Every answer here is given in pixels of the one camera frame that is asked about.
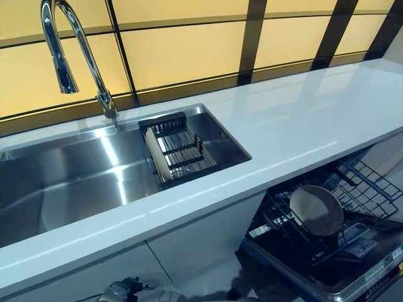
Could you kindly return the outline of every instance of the white countertop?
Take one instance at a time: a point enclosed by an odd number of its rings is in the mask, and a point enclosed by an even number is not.
[[[403,66],[379,59],[122,111],[124,120],[203,103],[252,160],[0,249],[0,296],[402,131],[402,92]],[[6,137],[1,144],[103,123],[96,116]]]

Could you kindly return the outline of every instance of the yellow backsplash panel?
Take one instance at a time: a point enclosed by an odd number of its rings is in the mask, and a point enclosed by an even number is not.
[[[104,0],[68,0],[68,3],[84,29],[111,26]],[[40,0],[0,0],[0,7],[0,46],[13,44],[13,39],[27,36],[44,40]],[[59,8],[55,9],[55,15],[59,31],[71,30],[67,18]]]
[[[360,11],[383,11],[388,13],[395,0],[359,0],[354,14]]]
[[[332,12],[336,0],[268,0],[265,13]]]
[[[126,31],[136,89],[237,72],[245,22]]]
[[[121,23],[175,20],[247,13],[248,0],[114,0]]]
[[[385,14],[352,16],[335,55],[368,50],[385,18]]]
[[[254,68],[313,59],[330,16],[264,20]]]
[[[130,91],[113,34],[88,37],[105,85],[112,94]],[[95,97],[97,88],[75,38],[62,40],[79,92],[59,90],[52,56],[45,42],[0,49],[2,110],[9,116]]]

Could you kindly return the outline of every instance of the black dish rack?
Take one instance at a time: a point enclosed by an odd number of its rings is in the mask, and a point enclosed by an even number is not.
[[[320,237],[309,233],[290,209],[292,193],[306,185],[322,186],[340,201],[344,222],[336,234]],[[349,155],[269,188],[248,235],[256,238],[277,230],[290,247],[315,266],[398,212],[394,201],[401,196],[400,189],[365,165],[359,155]]]
[[[184,112],[143,120],[139,122],[139,127],[144,141],[149,128],[154,132],[173,177],[165,179],[157,171],[149,153],[148,158],[151,159],[161,189],[178,186],[220,170],[220,166],[204,147],[202,139],[187,125]]]

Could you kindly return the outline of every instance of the backsplash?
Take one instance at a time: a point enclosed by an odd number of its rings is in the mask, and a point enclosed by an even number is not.
[[[118,109],[384,55],[400,0],[69,0]],[[61,94],[40,0],[0,2],[0,136],[101,113],[79,44],[56,8],[79,92]]]

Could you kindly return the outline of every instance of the faucet spout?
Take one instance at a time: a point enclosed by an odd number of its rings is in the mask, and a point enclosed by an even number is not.
[[[103,112],[107,118],[116,118],[118,113],[115,104],[109,90],[105,87],[101,74],[99,73],[98,66],[96,65],[93,53],[88,45],[87,38],[77,15],[66,0],[42,0],[40,5],[42,28],[50,53],[53,57],[61,93],[75,93],[78,92],[78,88],[69,64],[64,57],[64,51],[60,44],[59,34],[57,33],[54,18],[56,6],[62,10],[76,34],[81,50],[94,78],[96,87],[98,88],[98,94],[95,97],[96,100],[102,106]]]

